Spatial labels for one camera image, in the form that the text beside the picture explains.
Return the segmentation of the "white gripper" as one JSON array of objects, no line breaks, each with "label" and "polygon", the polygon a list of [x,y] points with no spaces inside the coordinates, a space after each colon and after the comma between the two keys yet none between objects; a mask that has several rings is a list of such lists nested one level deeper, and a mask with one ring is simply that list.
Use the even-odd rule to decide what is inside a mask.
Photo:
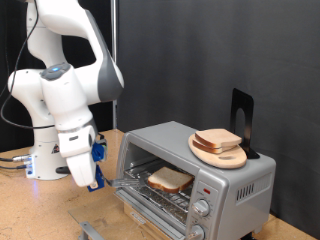
[{"label": "white gripper", "polygon": [[79,187],[89,186],[92,189],[97,189],[99,184],[95,181],[96,163],[92,159],[89,152],[68,157],[67,165]]}]

